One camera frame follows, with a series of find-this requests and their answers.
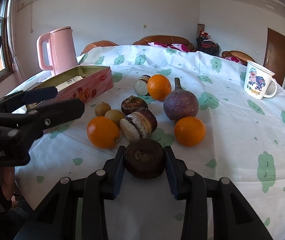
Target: human hand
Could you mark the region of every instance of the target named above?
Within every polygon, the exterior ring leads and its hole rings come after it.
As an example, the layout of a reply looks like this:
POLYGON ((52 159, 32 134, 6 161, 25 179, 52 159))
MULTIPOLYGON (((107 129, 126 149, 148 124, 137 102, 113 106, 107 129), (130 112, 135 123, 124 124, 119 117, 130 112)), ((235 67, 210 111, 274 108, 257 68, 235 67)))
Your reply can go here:
POLYGON ((1 190, 7 200, 10 200, 15 190, 15 167, 3 167, 1 190))

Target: window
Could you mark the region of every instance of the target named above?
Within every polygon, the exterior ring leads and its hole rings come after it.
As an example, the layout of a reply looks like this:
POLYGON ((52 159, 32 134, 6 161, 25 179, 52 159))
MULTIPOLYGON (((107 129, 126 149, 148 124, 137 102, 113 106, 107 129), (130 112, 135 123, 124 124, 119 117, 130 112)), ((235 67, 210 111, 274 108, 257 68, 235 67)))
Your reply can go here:
POLYGON ((0 82, 13 73, 11 68, 12 58, 7 39, 7 5, 8 0, 3 0, 0 4, 0 35, 2 37, 0 49, 0 82))

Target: orange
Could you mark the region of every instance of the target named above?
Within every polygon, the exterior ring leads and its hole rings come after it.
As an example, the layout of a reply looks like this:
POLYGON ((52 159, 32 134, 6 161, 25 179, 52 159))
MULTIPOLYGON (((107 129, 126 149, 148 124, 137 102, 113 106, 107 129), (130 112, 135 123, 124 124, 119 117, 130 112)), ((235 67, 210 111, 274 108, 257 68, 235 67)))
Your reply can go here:
POLYGON ((175 137, 185 146, 195 146, 206 135, 206 126, 198 118, 187 116, 180 119, 175 125, 175 137))
POLYGON ((99 148, 113 148, 119 140, 118 126, 104 116, 92 119, 87 125, 87 136, 99 148))
POLYGON ((165 97, 171 93, 171 85, 163 75, 153 75, 147 83, 147 90, 150 96, 158 101, 164 101, 165 97))

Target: screw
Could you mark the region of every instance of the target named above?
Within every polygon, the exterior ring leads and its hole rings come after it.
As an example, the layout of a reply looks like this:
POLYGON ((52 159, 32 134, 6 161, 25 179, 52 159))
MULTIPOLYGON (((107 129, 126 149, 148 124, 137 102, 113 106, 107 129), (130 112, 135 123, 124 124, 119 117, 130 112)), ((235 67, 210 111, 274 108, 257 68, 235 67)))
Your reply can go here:
POLYGON ((31 111, 27 112, 27 114, 37 114, 37 113, 38 113, 37 110, 31 110, 31 111))
POLYGON ((230 183, 230 179, 224 177, 224 178, 221 178, 221 182, 223 184, 229 184, 230 183))
POLYGON ((45 119, 45 125, 50 126, 51 120, 49 118, 45 119))
POLYGON ((105 172, 104 170, 98 170, 98 171, 96 171, 96 174, 97 174, 98 176, 103 176, 103 175, 106 174, 106 172, 105 172))
POLYGON ((189 176, 189 177, 192 177, 192 176, 195 175, 195 172, 192 171, 192 170, 186 170, 186 171, 185 171, 185 174, 186 174, 187 176, 189 176))
POLYGON ((14 137, 14 136, 16 136, 17 134, 18 134, 18 130, 17 129, 12 129, 12 130, 10 130, 8 133, 7 133, 7 135, 9 136, 9 137, 14 137))
POLYGON ((69 178, 67 178, 67 177, 63 177, 60 179, 61 184, 67 184, 68 182, 69 182, 69 178))

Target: wooden door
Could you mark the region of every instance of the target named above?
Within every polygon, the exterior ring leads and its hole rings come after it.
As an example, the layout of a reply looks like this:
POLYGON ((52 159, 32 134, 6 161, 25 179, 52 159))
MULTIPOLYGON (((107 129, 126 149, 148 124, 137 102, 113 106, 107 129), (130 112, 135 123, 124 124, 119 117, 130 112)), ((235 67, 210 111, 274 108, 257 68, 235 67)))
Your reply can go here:
POLYGON ((264 67, 275 73, 273 78, 282 86, 285 76, 285 36, 270 28, 268 28, 264 67))

